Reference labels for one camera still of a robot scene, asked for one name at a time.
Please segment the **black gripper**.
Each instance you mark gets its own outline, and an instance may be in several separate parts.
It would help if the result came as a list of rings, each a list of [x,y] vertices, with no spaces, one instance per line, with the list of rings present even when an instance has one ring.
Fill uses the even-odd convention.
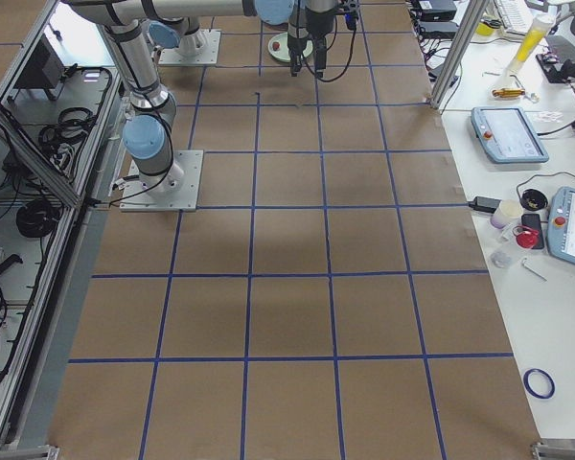
[[[334,20],[344,16],[353,33],[359,20],[358,1],[310,0],[306,2],[306,29],[312,43],[313,69],[317,80],[326,72],[327,35],[334,31]]]
[[[302,70],[303,56],[307,47],[307,39],[289,35],[287,37],[290,75],[296,77]]]

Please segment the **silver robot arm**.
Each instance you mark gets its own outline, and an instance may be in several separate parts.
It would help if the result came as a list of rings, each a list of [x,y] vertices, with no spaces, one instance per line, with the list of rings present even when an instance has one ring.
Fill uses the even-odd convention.
[[[287,22],[294,1],[242,1],[245,16],[257,15],[263,22]],[[202,29],[199,14],[162,16],[151,1],[143,1],[149,19],[148,35],[156,64],[173,67],[216,65],[221,30]]]
[[[334,33],[336,19],[344,17],[351,32],[359,20],[356,1],[71,1],[68,5],[98,26],[129,91],[134,116],[126,122],[123,142],[138,168],[143,193],[151,196],[177,191],[185,172],[173,148],[176,102],[160,80],[142,21],[149,22],[153,42],[164,49],[180,47],[189,35],[199,37],[201,17],[259,17],[267,24],[287,24],[291,75],[306,67],[324,81],[332,47],[327,36]]]

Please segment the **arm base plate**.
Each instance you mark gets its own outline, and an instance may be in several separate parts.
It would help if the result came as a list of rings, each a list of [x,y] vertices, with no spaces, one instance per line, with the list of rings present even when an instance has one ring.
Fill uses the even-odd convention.
[[[197,206],[204,153],[202,150],[177,150],[174,165],[162,183],[151,190],[161,176],[128,181],[126,199],[119,202],[123,212],[194,211]]]
[[[183,36],[176,48],[164,48],[159,64],[173,67],[216,65],[219,56],[221,30],[198,29]]]

